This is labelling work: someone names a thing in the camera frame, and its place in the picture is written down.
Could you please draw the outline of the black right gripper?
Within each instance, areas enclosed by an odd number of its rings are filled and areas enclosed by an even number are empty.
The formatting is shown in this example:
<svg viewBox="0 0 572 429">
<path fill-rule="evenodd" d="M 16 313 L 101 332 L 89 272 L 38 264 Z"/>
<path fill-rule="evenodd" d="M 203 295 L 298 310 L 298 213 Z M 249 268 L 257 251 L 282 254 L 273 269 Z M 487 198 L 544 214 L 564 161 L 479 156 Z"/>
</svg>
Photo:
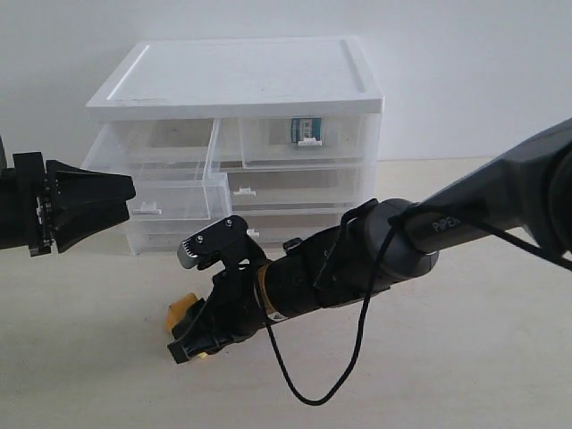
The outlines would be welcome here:
<svg viewBox="0 0 572 429">
<path fill-rule="evenodd" d="M 263 311 L 258 304 L 255 286 L 257 271 L 270 262 L 262 254 L 248 257 L 248 262 L 232 264 L 232 273 L 224 269 L 215 274 L 213 290 L 202 315 L 204 331 L 187 332 L 205 305 L 196 301 L 183 313 L 171 329 L 174 341 L 167 345 L 173 360 L 182 364 L 206 353 L 212 355 L 221 349 L 251 338 L 263 327 Z"/>
</svg>

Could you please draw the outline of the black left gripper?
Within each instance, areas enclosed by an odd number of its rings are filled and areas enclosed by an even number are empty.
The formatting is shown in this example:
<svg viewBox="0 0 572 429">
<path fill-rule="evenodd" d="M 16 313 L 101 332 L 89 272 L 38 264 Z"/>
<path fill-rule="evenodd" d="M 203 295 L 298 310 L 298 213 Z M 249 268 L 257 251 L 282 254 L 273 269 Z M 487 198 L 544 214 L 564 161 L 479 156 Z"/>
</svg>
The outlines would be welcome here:
<svg viewBox="0 0 572 429">
<path fill-rule="evenodd" d="M 136 196 L 128 175 L 93 172 L 40 152 L 13 155 L 25 240 L 32 257 L 63 253 L 84 239 L 130 219 L 127 202 Z M 62 212 L 52 227 L 52 206 Z"/>
</svg>

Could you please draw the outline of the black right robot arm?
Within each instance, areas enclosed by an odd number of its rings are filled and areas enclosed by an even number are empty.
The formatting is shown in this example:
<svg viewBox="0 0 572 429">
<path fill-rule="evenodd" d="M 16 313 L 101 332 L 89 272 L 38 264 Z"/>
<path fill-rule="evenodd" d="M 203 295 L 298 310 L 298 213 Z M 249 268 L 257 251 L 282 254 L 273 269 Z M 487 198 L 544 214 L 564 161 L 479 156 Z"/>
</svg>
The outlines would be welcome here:
<svg viewBox="0 0 572 429">
<path fill-rule="evenodd" d="M 259 330 L 319 309 L 367 302 L 430 273 L 444 249 L 487 236 L 530 235 L 525 250 L 570 267 L 571 123 L 544 130 L 422 202 L 370 199 L 333 227 L 283 245 L 269 258 L 232 215 L 185 239 L 183 267 L 223 269 L 210 295 L 172 328 L 177 363 L 213 355 Z"/>
</svg>

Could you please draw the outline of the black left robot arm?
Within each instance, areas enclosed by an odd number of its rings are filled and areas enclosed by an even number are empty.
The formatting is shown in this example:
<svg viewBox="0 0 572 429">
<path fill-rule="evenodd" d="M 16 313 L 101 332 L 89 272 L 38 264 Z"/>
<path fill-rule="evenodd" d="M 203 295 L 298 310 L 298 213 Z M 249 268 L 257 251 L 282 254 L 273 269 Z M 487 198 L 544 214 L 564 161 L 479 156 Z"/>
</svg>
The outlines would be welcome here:
<svg viewBox="0 0 572 429">
<path fill-rule="evenodd" d="M 135 198 L 128 175 L 83 170 L 39 152 L 1 152 L 1 248 L 26 247 L 32 257 L 63 253 L 130 219 Z"/>
</svg>

